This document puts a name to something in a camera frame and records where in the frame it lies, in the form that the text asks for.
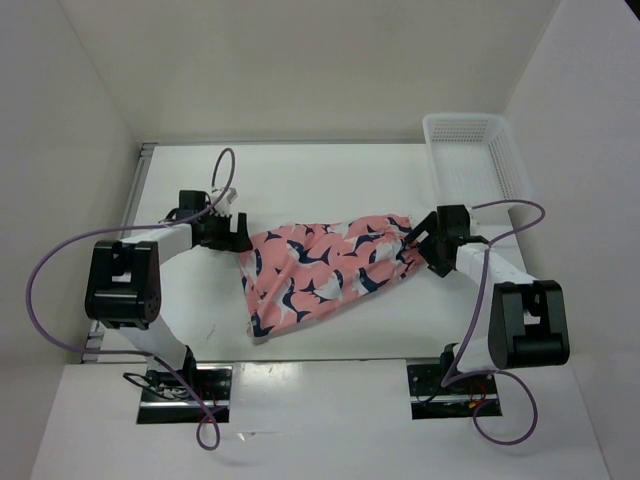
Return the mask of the pink shark print shorts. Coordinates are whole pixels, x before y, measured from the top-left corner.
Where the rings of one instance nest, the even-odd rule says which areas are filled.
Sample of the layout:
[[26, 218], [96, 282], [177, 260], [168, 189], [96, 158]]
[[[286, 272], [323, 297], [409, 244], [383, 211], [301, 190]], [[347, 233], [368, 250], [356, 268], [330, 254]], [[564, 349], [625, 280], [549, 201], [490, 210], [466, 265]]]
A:
[[290, 332], [409, 278], [425, 265], [405, 241], [411, 229], [409, 217], [383, 214], [253, 236], [253, 248], [238, 256], [248, 336]]

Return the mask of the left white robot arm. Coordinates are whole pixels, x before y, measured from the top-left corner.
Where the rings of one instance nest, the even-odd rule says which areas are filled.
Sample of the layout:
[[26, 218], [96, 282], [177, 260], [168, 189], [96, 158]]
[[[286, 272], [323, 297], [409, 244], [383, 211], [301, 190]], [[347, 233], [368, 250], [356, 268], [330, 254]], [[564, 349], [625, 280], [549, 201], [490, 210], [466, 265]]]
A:
[[144, 354], [151, 378], [185, 400], [200, 385], [190, 347], [172, 333], [161, 316], [161, 265], [195, 247], [243, 253], [252, 249], [247, 215], [230, 205], [236, 189], [182, 190], [178, 206], [151, 229], [118, 241], [94, 245], [85, 295], [87, 316], [118, 331]]

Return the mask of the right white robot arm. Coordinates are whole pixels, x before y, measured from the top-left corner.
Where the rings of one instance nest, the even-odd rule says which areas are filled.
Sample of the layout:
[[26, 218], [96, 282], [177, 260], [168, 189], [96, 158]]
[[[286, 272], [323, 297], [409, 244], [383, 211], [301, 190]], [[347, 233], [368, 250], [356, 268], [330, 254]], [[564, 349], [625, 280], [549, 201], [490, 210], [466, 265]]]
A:
[[428, 269], [443, 278], [457, 272], [478, 286], [472, 318], [451, 358], [438, 370], [440, 385], [460, 393], [476, 375], [514, 369], [560, 366], [568, 362], [570, 342], [562, 287], [540, 280], [498, 254], [496, 244], [472, 226], [473, 207], [439, 206], [405, 237]]

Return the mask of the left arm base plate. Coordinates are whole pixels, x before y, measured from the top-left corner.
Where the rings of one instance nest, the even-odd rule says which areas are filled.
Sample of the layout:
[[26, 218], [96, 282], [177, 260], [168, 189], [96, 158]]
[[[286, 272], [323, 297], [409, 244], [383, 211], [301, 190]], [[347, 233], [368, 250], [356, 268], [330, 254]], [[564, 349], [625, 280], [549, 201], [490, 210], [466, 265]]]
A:
[[[229, 422], [232, 373], [230, 365], [207, 367], [194, 372], [192, 389], [213, 412], [218, 423]], [[144, 374], [125, 372], [122, 377], [141, 391], [138, 424], [209, 422], [199, 403], [170, 373], [148, 370]]]

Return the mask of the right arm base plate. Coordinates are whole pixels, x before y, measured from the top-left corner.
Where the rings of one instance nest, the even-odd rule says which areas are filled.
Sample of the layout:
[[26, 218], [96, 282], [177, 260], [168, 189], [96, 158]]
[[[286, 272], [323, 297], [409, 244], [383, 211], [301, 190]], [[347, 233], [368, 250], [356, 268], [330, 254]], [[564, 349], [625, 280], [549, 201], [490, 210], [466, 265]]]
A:
[[471, 418], [478, 407], [479, 417], [502, 415], [493, 378], [475, 376], [442, 387], [438, 363], [408, 362], [406, 370], [413, 420]]

